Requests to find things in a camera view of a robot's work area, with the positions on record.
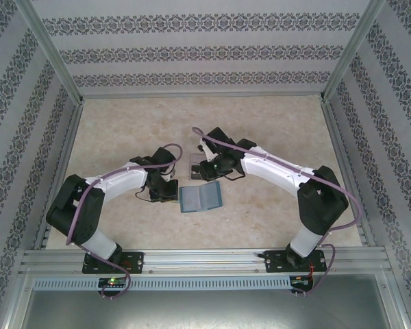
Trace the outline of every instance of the robotic arm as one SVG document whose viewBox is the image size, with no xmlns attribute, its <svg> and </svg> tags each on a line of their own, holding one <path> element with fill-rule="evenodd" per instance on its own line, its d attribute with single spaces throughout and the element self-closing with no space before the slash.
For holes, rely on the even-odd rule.
<svg viewBox="0 0 411 329">
<path fill-rule="evenodd" d="M 334 172 L 325 166 L 315 170 L 282 160 L 247 139 L 235 143 L 219 127 L 214 128 L 207 136 L 247 151 L 254 151 L 263 157 L 202 138 L 198 148 L 204 152 L 207 160 L 200 164 L 201 178 L 206 181 L 215 180 L 235 169 L 242 175 L 241 177 L 248 174 L 256 175 L 284 188 L 297 198 L 303 225 L 286 248 L 286 260 L 295 269 L 305 264 L 319 241 L 347 209 L 349 202 L 340 191 L 301 173 L 309 173 L 339 185 Z"/>
<path fill-rule="evenodd" d="M 81 245 L 104 260 L 119 264 L 121 246 L 97 227 L 102 206 L 126 191 L 145 187 L 149 189 L 151 202 L 176 200 L 178 181 L 171 180 L 175 173 L 175 161 L 170 151 L 160 147 L 154 155 L 132 158 L 123 167 L 109 174 L 89 178 L 69 176 L 47 213 L 47 223 L 65 236 L 72 230 L 71 241 L 74 244 Z M 73 227 L 78 202 L 81 201 L 84 191 L 92 185 L 94 186 L 90 187 L 85 200 L 82 201 L 76 225 Z"/>
</svg>

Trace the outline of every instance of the marble floor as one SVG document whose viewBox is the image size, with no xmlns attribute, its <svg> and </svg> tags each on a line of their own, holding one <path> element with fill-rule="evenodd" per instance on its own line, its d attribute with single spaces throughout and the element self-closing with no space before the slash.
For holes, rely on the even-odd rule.
<svg viewBox="0 0 411 329">
<path fill-rule="evenodd" d="M 235 141 L 247 138 L 306 167 L 326 165 L 340 178 L 317 96 L 88 100 L 67 175 L 99 175 L 179 143 L 184 148 L 176 167 L 179 185 L 203 184 L 188 178 L 190 154 L 198 152 L 194 125 L 206 133 L 219 126 Z M 221 179 L 221 189 L 222 208 L 184 214 L 177 203 L 150 204 L 130 191 L 104 206 L 99 227 L 127 249 L 200 249 L 286 247 L 301 226 L 297 200 L 265 180 Z M 336 225 L 352 219 L 349 208 Z M 65 240 L 52 229 L 47 249 L 67 249 Z M 328 241 L 361 245 L 356 227 L 335 232 Z"/>
</svg>

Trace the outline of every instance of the wall panel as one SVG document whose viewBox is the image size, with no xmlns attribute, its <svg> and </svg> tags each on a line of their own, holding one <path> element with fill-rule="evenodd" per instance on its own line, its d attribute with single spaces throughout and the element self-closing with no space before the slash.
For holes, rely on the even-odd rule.
<svg viewBox="0 0 411 329">
<path fill-rule="evenodd" d="M 44 217 L 75 106 L 15 7 L 0 0 L 0 314 Z"/>
<path fill-rule="evenodd" d="M 81 93 L 89 97 L 319 93 L 367 3 L 33 2 Z"/>
<path fill-rule="evenodd" d="M 330 99 L 411 318 L 411 1 L 387 1 Z"/>
</svg>

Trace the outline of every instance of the purple cable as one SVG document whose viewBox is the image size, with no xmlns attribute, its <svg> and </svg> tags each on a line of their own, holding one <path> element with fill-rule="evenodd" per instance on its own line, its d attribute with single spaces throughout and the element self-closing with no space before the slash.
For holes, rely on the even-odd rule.
<svg viewBox="0 0 411 329">
<path fill-rule="evenodd" d="M 75 216 L 73 216 L 73 220 L 72 220 L 71 225 L 70 225 L 70 230 L 68 230 L 66 245 L 69 245 L 71 243 L 71 239 L 72 239 L 73 233 L 75 232 L 75 228 L 76 228 L 76 224 L 77 224 L 77 219 L 78 219 L 79 214 L 80 214 L 81 209 L 82 209 L 82 204 L 84 203 L 84 200 L 87 198 L 87 195 L 89 194 L 90 190 L 93 187 L 95 187 L 98 183 L 100 183 L 100 181 L 102 181 L 102 180 L 104 180 L 104 179 L 106 179 L 110 176 L 113 176 L 117 173 L 122 173 L 124 171 L 137 170 L 137 169 L 148 169 L 148 168 L 156 169 L 156 168 L 163 168 L 163 167 L 174 165 L 183 156 L 183 149 L 182 149 L 181 146 L 179 146 L 178 144 L 175 144 L 175 143 L 169 143 L 169 144 L 163 146 L 163 148 L 167 148 L 169 146 L 176 146 L 179 149 L 178 158 L 176 158 L 172 162 L 168 162 L 168 163 L 165 163 L 165 164 L 149 164 L 149 165 L 146 165 L 146 166 L 122 167 L 120 169 L 116 169 L 114 171 L 111 171 L 110 173 L 106 173 L 105 175 L 101 176 L 99 179 L 97 179 L 93 183 L 91 183 L 88 186 L 88 188 L 85 189 L 84 193 L 82 193 L 79 204 L 77 205 L 77 208 L 76 208 L 76 211 L 75 211 Z"/>
<path fill-rule="evenodd" d="M 90 190 L 91 190 L 96 184 L 98 184 L 100 181 L 102 181 L 102 180 L 104 180 L 104 179 L 106 179 L 106 178 L 108 178 L 108 177 L 110 177 L 110 176 L 112 176 L 112 175 L 115 175 L 115 174 L 117 174 L 117 173 L 122 173 L 122 172 L 124 172 L 124 171 L 137 170 L 137 169 L 148 169 L 148 168 L 156 169 L 156 168 L 163 168 L 163 167 L 168 167 L 168 166 L 174 165 L 174 164 L 177 163 L 177 162 L 181 159 L 181 157 L 183 156 L 183 149 L 182 149 L 181 146 L 179 146 L 178 144 L 175 144 L 175 143 L 169 143 L 169 144 L 163 146 L 163 148 L 166 149 L 166 148 L 169 147 L 169 146 L 176 146 L 176 147 L 178 147 L 178 149 L 179 149 L 179 156 L 178 156 L 178 158 L 176 158 L 176 159 L 175 159 L 174 161 L 172 161 L 172 162 L 168 162 L 168 163 L 165 163 L 165 164 L 150 164 L 150 165 L 146 165 L 146 166 L 122 167 L 122 168 L 120 168 L 120 169 L 111 171 L 110 173 L 106 173 L 105 175 L 101 176 L 98 180 L 95 180 L 93 183 L 91 183 L 91 184 L 88 186 L 88 188 L 86 188 L 85 191 L 82 193 L 82 196 L 81 196 L 81 199 L 80 199 L 80 201 L 79 201 L 79 204 L 77 205 L 77 208 L 76 208 L 76 211 L 75 211 L 75 216 L 73 217 L 72 223 L 71 223 L 71 225 L 70 225 L 70 230 L 68 231 L 66 245 L 69 245 L 70 242 L 71 242 L 71 238 L 72 238 L 73 233 L 74 233 L 75 228 L 76 228 L 77 219 L 78 219 L 79 213 L 81 212 L 81 209 L 82 209 L 82 204 L 84 203 L 84 200 L 85 200 L 85 198 L 87 197 L 87 195 L 88 195 L 88 193 L 90 192 Z M 80 245 L 79 247 L 80 247 L 82 250 L 84 250 L 85 252 L 87 252 L 89 255 L 91 255 L 93 258 L 96 258 L 97 260 L 99 260 L 99 261 L 101 261 L 101 262 L 103 262 L 103 263 L 105 263 L 105 264 L 107 264 L 107 265 L 109 265 L 109 266 L 115 267 L 115 268 L 121 270 L 123 273 L 125 273 L 125 277 L 126 277 L 126 279 L 127 279 L 127 284 L 125 285 L 125 288 L 124 288 L 122 291 L 120 291 L 119 293 L 117 293 L 115 296 L 111 296 L 111 297 L 110 297 L 110 300 L 113 300 L 114 298 L 118 298 L 118 297 L 122 296 L 124 293 L 126 293 L 126 292 L 128 291 L 129 287 L 131 286 L 131 276 L 130 276 L 128 270 L 126 270 L 126 269 L 123 268 L 122 266 L 119 266 L 119 265 L 117 265 L 117 264 L 114 264 L 114 263 L 106 260 L 106 259 L 103 259 L 102 257 L 100 257 L 100 256 L 98 256 L 98 255 L 96 255 L 96 254 L 94 254 L 94 253 L 92 253 L 92 252 L 90 252 L 90 250 L 86 249 L 85 247 L 82 247 L 81 245 Z M 102 298 L 107 297 L 107 296 L 105 295 L 105 293 L 104 293 L 106 287 L 107 287 L 107 286 L 104 286 L 104 287 L 102 288 L 102 292 L 101 292 Z"/>
<path fill-rule="evenodd" d="M 324 245 L 321 245 L 321 247 L 331 247 L 332 249 L 332 258 L 330 259 L 329 265 L 327 266 L 327 269 L 325 270 L 323 276 L 321 277 L 321 279 L 317 282 L 317 284 L 315 285 L 315 287 L 313 287 L 312 289 L 310 289 L 306 295 L 310 295 L 311 293 L 313 293 L 314 291 L 316 291 L 320 286 L 321 283 L 323 283 L 324 279 L 326 279 L 327 274 L 330 271 L 330 268 L 332 267 L 332 265 L 334 264 L 334 260 L 335 260 L 335 255 L 336 255 L 336 250 L 335 250 L 335 246 L 332 245 L 331 243 L 326 243 Z"/>
<path fill-rule="evenodd" d="M 235 150 L 237 150 L 237 151 L 241 151 L 241 152 L 244 152 L 244 153 L 251 154 L 252 156 L 257 156 L 257 157 L 262 158 L 262 159 L 265 159 L 265 160 L 270 160 L 270 161 L 272 161 L 272 162 L 274 162 L 274 163 L 277 163 L 278 165 L 280 165 L 280 166 L 282 166 L 282 167 L 285 167 L 285 168 L 287 168 L 287 169 L 289 169 L 289 170 L 291 170 L 291 171 L 294 171 L 295 173 L 298 173 L 299 175 L 305 176 L 305 177 L 310 178 L 310 179 L 312 179 L 312 180 L 316 180 L 317 182 L 320 182 L 320 183 L 323 183 L 323 184 L 325 184 L 325 185 L 328 185 L 328 186 L 336 189 L 337 191 L 340 191 L 341 193 L 344 193 L 344 194 L 356 205 L 356 208 L 358 209 L 358 214 L 356 215 L 356 218 L 355 218 L 353 221 L 351 221 L 350 223 L 347 223 L 347 224 L 344 224 L 344 225 L 340 225 L 340 226 L 336 226 L 336 227 L 334 227 L 334 228 L 330 228 L 330 229 L 327 231 L 327 233 L 323 236 L 323 238 L 321 238 L 321 240 L 319 241 L 319 244 L 321 244 L 321 243 L 326 239 L 327 235 L 328 235 L 331 231 L 337 231 L 337 230 L 342 230 L 342 229 L 344 229 L 344 228 L 349 228 L 349 227 L 357 224 L 357 222 L 359 222 L 359 221 L 361 220 L 361 218 L 362 218 L 362 208 L 361 208 L 361 205 L 359 205 L 359 202 L 357 201 L 357 199 L 354 197 L 353 194 L 351 194 L 348 190 L 342 188 L 341 186 L 336 185 L 336 184 L 334 184 L 334 183 L 332 183 L 332 182 L 329 182 L 328 180 L 324 180 L 323 178 L 316 177 L 315 175 L 311 175 L 310 173 L 305 173 L 304 171 L 300 171 L 300 170 L 294 168 L 293 166 L 290 166 L 289 164 L 287 164 L 287 163 L 285 163 L 285 162 L 282 162 L 282 161 L 280 161 L 280 160 L 278 160 L 278 159 L 276 159 L 276 158 L 270 158 L 270 157 L 268 157 L 268 155 L 264 155 L 264 154 L 261 154 L 261 153 L 258 153 L 258 152 L 250 151 L 249 149 L 244 149 L 244 148 L 239 147 L 239 146 L 235 146 L 235 145 L 232 145 L 232 144 L 228 144 L 228 143 L 224 143 L 224 142 L 218 141 L 217 139 L 212 138 L 212 137 L 207 136 L 206 134 L 204 134 L 203 131 L 202 131 L 201 129 L 199 129 L 198 127 L 192 127 L 192 131 L 193 131 L 195 134 L 200 135 L 201 138 L 208 139 L 209 141 L 212 141 L 212 142 L 214 142 L 214 143 L 216 143 L 216 144 L 220 144 L 220 145 L 222 145 L 222 146 L 226 146 L 226 147 L 229 147 L 229 148 L 231 148 L 231 149 L 235 149 Z"/>
<path fill-rule="evenodd" d="M 326 275 L 327 275 L 327 273 L 329 273 L 329 271 L 332 267 L 332 264 L 334 263 L 335 254 L 336 254 L 336 250 L 335 250 L 334 245 L 332 245 L 331 243 L 326 243 L 325 245 L 322 245 L 321 247 L 331 247 L 332 248 L 332 258 L 330 259 L 329 265 L 327 266 L 327 269 L 325 270 L 325 272 L 324 272 L 323 276 L 321 277 L 321 279 L 317 282 L 317 284 L 314 287 L 312 287 L 312 289 L 310 289 L 307 292 L 304 291 L 303 289 L 295 288 L 295 287 L 293 287 L 291 289 L 291 290 L 295 290 L 295 291 L 299 291 L 300 293 L 303 293 L 304 297 L 309 296 L 311 293 L 316 291 L 321 286 L 321 283 L 324 281 L 324 279 L 326 279 Z"/>
</svg>

